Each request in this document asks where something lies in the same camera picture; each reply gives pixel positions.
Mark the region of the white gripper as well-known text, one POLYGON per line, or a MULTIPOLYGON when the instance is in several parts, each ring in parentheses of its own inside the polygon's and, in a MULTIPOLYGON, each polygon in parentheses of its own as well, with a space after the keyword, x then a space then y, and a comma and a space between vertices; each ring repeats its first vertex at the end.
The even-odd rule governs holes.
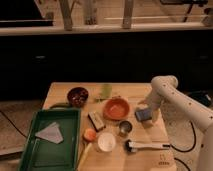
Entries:
POLYGON ((158 120, 160 113, 160 106, 163 101, 163 96, 160 95, 156 90, 152 89, 151 92, 145 98, 145 103, 151 109, 152 123, 158 120))

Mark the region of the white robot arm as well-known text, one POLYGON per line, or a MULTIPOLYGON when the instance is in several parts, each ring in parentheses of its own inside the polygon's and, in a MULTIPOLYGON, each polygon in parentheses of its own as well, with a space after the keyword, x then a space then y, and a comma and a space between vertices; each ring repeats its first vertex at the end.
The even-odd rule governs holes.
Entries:
POLYGON ((196 171, 213 171, 213 110, 177 90, 178 79, 173 75, 155 76, 145 103, 151 109, 152 121, 164 99, 181 110, 203 133, 196 171))

